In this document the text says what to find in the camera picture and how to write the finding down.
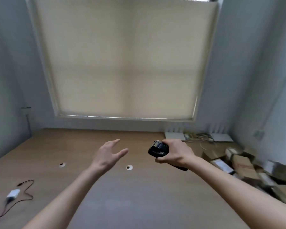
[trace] beige roller blind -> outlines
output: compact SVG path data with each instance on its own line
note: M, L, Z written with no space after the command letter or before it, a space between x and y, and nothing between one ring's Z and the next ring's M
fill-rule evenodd
M35 0L60 114L191 119L216 3Z

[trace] wooden desk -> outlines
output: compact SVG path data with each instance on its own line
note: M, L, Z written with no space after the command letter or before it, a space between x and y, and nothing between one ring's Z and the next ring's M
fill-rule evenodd
M117 138L117 151L127 147L129 154L97 181L69 228L248 228L197 175L154 162L147 150L163 133L67 129L41 130L0 159L0 211L17 184L35 180L28 190L34 200L15 205L0 219L0 228L23 227L88 167L94 151ZM201 154L199 143L189 145ZM59 168L62 162L66 166Z

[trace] right hand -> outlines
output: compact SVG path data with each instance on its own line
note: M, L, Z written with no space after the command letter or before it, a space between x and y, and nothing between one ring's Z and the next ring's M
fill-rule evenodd
M193 150L180 139L165 139L162 142L168 145L170 151L164 157L156 158L155 162L157 163L186 167L187 162L196 157Z

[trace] black camera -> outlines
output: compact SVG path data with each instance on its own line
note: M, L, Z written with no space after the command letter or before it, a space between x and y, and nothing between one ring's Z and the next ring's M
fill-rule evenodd
M158 140L155 140L153 145L148 150L148 153L155 158L164 157L165 155L168 154L168 152L169 152L168 145ZM187 168L184 168L184 167L175 166L175 165L172 165L172 166L178 169L181 169L183 171L188 170Z

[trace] wall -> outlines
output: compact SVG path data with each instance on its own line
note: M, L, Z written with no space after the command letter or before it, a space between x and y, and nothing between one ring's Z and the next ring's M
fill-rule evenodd
M223 0L195 123L55 117L25 0L0 0L0 25L17 64L16 74L26 104L33 109L34 129L164 131L180 127L181 130L205 131L210 125L215 128L225 125L227 131L250 81L263 38L276 12L276 1Z
M242 145L256 149L261 161L272 159L286 164L286 0L280 4L259 61L233 135ZM265 124L265 135L257 140L252 134L262 125L282 88Z
M0 32L0 157L25 141L29 134L21 113L23 95L17 83L14 64Z

